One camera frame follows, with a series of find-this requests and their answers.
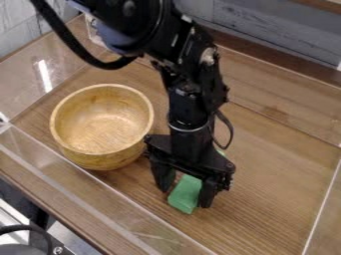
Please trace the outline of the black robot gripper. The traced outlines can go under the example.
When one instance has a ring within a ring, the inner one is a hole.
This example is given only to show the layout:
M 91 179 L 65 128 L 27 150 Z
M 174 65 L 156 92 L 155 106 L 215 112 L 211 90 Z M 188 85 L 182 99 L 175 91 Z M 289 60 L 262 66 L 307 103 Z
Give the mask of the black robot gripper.
M 204 180 L 198 206 L 210 208 L 216 192 L 230 189 L 235 165 L 216 151 L 208 131 L 199 133 L 171 130 L 170 134 L 148 134 L 144 143 L 159 190 L 170 190 L 175 172 L 182 171 Z

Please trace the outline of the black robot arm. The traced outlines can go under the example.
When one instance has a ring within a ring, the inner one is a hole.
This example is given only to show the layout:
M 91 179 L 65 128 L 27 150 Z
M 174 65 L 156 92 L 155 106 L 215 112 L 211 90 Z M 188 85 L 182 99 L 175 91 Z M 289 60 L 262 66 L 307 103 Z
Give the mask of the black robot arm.
M 104 45 L 124 57 L 151 58 L 168 93 L 170 132 L 144 138 L 147 157 L 160 191 L 175 174 L 200 180 L 196 205 L 211 207 L 216 194 L 230 189 L 235 166 L 219 154 L 228 148 L 214 135 L 228 86 L 219 72 L 214 40 L 176 9 L 172 0 L 67 0 L 96 20 Z

